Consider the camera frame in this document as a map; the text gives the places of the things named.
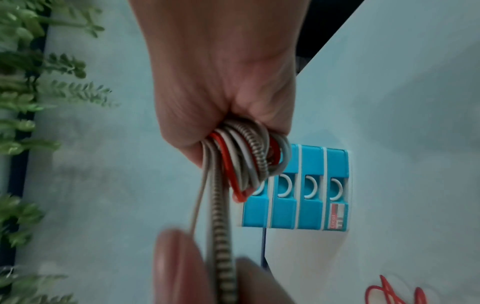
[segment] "label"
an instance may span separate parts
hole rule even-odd
[[[330,205],[330,223],[328,228],[331,230],[343,230],[344,228],[344,204],[331,204]]]

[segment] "white tabletop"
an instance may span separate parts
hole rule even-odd
[[[349,150],[353,182],[348,233],[267,233],[298,304],[363,303],[380,274],[480,302],[479,29],[478,0],[365,0],[298,76],[290,140]]]

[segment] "skin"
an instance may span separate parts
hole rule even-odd
[[[295,46],[308,0],[130,0],[145,37],[163,138],[202,164],[200,141],[227,115],[288,134],[295,103]],[[293,301],[249,260],[236,262],[240,304]],[[204,262],[178,230],[161,234],[155,302],[213,304]]]

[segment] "coiled cable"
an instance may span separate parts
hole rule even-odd
[[[281,174],[292,151],[288,139],[246,118],[227,119],[202,142],[200,190],[191,220],[193,235],[207,179],[210,180],[210,231],[206,263],[218,304],[238,301],[237,275],[232,254],[229,184],[239,202]]]

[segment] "mini drawer cabinet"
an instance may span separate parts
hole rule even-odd
[[[269,178],[243,204],[243,227],[347,231],[351,162],[345,150],[292,145],[283,174]]]

